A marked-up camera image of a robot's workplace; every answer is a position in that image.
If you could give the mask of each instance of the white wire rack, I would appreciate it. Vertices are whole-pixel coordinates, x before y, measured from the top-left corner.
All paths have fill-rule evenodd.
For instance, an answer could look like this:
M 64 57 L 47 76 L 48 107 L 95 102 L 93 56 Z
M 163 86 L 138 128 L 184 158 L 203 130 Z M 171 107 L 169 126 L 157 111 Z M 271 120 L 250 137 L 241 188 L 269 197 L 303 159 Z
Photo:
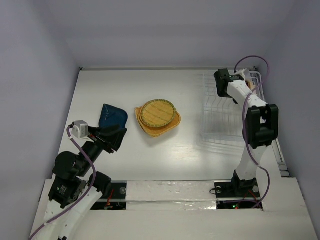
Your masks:
M 232 98 L 219 97 L 217 94 L 214 73 L 208 71 L 203 74 L 203 114 L 201 121 L 201 135 L 206 141 L 225 144 L 224 141 L 242 141 L 242 108 L 233 102 Z M 250 71 L 252 82 L 261 83 L 261 74 Z M 260 88 L 256 93 L 264 100 L 264 93 Z

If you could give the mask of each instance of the cable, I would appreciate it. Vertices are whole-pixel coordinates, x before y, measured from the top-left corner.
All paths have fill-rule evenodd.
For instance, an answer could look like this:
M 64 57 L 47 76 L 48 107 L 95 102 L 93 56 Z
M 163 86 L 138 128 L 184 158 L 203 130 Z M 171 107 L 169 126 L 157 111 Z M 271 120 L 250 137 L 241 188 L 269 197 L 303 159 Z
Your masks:
M 112 198 L 112 195 L 114 194 L 114 189 L 112 189 L 111 193 L 110 193 L 110 196 L 108 197 L 107 201 L 106 201 L 106 205 L 104 206 L 105 208 L 109 207 L 110 206 L 110 200 Z
M 215 193 L 213 193 L 212 191 L 215 191 L 216 189 L 215 188 L 212 188 L 209 193 L 213 194 L 213 195 L 216 195 Z
M 246 56 L 244 58 L 242 58 L 240 61 L 237 62 L 237 64 L 235 65 L 234 67 L 234 73 L 237 72 L 237 66 L 245 59 L 249 59 L 249 58 L 258 58 L 258 59 L 261 59 L 265 62 L 266 64 L 266 67 L 267 67 L 267 72 L 266 72 L 266 75 L 264 77 L 264 79 L 261 81 L 261 83 L 259 83 L 252 91 L 250 94 L 248 94 L 248 96 L 246 96 L 245 100 L 244 100 L 244 104 L 243 104 L 243 109 L 242 109 L 242 124 L 243 124 L 243 132 L 246 133 L 246 107 L 247 107 L 247 104 L 248 104 L 248 99 L 250 98 L 250 96 L 253 94 L 253 92 L 255 92 L 257 89 L 259 89 L 264 83 L 265 81 L 268 79 L 269 77 L 269 74 L 270 74 L 270 67 L 269 67 L 269 63 L 266 59 L 264 59 L 263 57 L 261 56 L 257 56 L 257 55 L 250 55 L 250 56 Z M 247 137 L 247 134 L 243 134 L 244 136 L 244 141 L 245 141 L 245 146 L 246 146 L 246 149 L 249 153 L 249 156 L 250 158 L 252 159 L 252 161 L 255 163 L 255 165 L 258 166 L 258 168 L 260 168 L 261 170 L 265 171 L 266 173 L 266 176 L 268 178 L 268 184 L 267 184 L 267 187 L 266 187 L 266 191 L 263 195 L 263 197 L 260 199 L 259 202 L 257 202 L 256 205 L 254 205 L 252 208 L 255 209 L 257 206 L 260 205 L 260 203 L 262 203 L 262 201 L 265 199 L 265 197 L 267 196 L 268 192 L 269 192 L 269 188 L 270 188 L 270 174 L 269 172 L 262 166 L 259 165 L 259 163 L 255 160 L 254 156 L 252 155 L 251 151 L 250 151 L 250 148 L 249 148 L 249 144 L 248 144 L 248 137 Z
M 254 200 L 255 200 L 256 202 L 258 202 L 258 201 L 257 201 L 257 198 L 256 198 L 256 195 L 254 195 L 254 193 L 253 193 L 252 191 L 250 191 L 250 190 L 248 190 L 248 192 L 254 197 Z
M 90 189 L 93 187 L 95 180 L 96 180 L 96 176 L 97 176 L 97 171 L 96 168 L 94 166 L 94 163 L 91 161 L 91 159 L 88 157 L 88 155 L 85 153 L 85 151 L 78 145 L 78 143 L 72 138 L 71 133 L 70 133 L 70 128 L 73 126 L 73 124 L 69 125 L 66 128 L 66 134 L 68 135 L 69 139 L 71 140 L 71 142 L 76 146 L 77 149 L 79 149 L 79 151 L 83 154 L 83 156 L 85 157 L 85 159 L 89 162 L 90 166 L 92 167 L 93 170 L 93 178 L 92 181 L 88 187 L 88 189 L 85 191 L 84 194 L 82 194 L 82 196 L 69 208 L 67 208 L 66 210 L 64 210 L 63 212 L 59 213 L 58 215 L 54 216 L 53 218 L 51 218 L 50 220 L 48 220 L 46 223 L 42 224 L 37 230 L 34 231 L 34 233 L 29 237 L 29 240 L 32 240 L 35 235 L 40 232 L 41 229 L 43 229 L 45 227 L 45 225 L 52 223 L 54 220 L 57 220 L 58 218 L 60 218 L 61 216 L 63 216 L 64 214 L 66 214 L 67 212 L 69 212 L 71 209 L 73 209 L 78 203 L 80 203 L 80 201 L 82 199 L 85 198 L 85 196 L 89 193 Z

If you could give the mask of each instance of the black bracket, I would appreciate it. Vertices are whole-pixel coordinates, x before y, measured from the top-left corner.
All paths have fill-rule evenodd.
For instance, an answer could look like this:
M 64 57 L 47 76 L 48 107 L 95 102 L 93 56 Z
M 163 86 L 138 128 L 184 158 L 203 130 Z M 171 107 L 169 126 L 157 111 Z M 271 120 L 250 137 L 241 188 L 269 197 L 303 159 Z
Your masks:
M 127 196 L 127 182 L 114 181 L 111 183 L 108 194 L 103 195 L 91 208 L 91 210 L 125 210 Z
M 90 176 L 88 184 L 90 184 L 92 179 L 93 174 Z M 49 200 L 58 202 L 61 205 L 61 208 L 64 209 L 66 206 L 78 199 L 86 185 L 87 183 L 78 177 L 71 180 L 66 180 L 55 176 L 48 195 Z M 97 172 L 93 187 L 95 187 L 98 192 L 102 192 L 103 196 L 108 196 L 112 187 L 111 178 L 101 172 Z
M 253 149 L 271 145 L 278 137 L 279 108 L 275 104 L 250 107 L 245 118 L 245 128 L 248 143 Z
M 234 171 L 231 181 L 214 183 L 215 196 L 217 199 L 244 198 L 245 195 L 248 195 L 249 191 L 253 191 L 255 186 L 258 187 L 256 178 L 251 180 L 240 180 L 236 171 Z M 256 198 L 259 198 L 260 193 L 256 192 L 255 196 Z
M 216 89 L 219 97 L 232 98 L 227 94 L 228 84 L 233 81 L 242 80 L 243 77 L 240 75 L 230 75 L 228 69 L 219 69 L 214 73 L 214 79 L 216 83 Z
M 101 149 L 109 154 L 117 152 L 121 147 L 122 141 L 127 133 L 126 128 L 120 125 L 108 127 L 88 126 L 88 137 Z

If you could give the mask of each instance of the gray wall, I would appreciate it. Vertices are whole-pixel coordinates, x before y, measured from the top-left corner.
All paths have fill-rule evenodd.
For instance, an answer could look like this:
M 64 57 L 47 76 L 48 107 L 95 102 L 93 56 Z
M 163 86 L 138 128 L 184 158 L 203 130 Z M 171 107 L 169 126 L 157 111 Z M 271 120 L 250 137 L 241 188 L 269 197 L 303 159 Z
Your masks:
M 320 1 L 297 1 L 265 57 L 264 86 L 280 109 L 279 141 L 320 237 Z
M 46 1 L 82 67 L 233 66 L 244 56 L 266 52 L 294 3 Z
M 25 0 L 1 1 L 0 238 L 3 240 L 28 239 L 44 180 L 50 176 L 59 150 L 78 72 L 41 0 L 32 4 Z

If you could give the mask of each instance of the round woven mat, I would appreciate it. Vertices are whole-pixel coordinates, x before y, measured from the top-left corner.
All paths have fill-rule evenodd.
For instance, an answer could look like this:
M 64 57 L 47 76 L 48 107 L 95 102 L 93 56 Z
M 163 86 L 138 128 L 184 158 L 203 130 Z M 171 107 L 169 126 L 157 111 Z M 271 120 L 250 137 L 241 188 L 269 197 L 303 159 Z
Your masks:
M 174 129 L 181 122 L 181 116 L 180 116 L 180 114 L 178 112 L 176 112 L 174 119 L 168 125 L 165 125 L 165 126 L 162 126 L 162 127 L 147 126 L 141 120 L 141 109 L 142 109 L 142 107 L 136 107 L 134 109 L 136 120 L 138 121 L 138 123 L 139 123 L 140 127 L 142 128 L 142 130 L 146 134 L 148 134 L 149 136 L 151 136 L 153 138 L 159 137 L 162 134 L 170 131 L 171 129 Z
M 176 115 L 176 108 L 167 100 L 156 99 L 143 105 L 140 115 L 145 125 L 160 128 L 172 122 Z

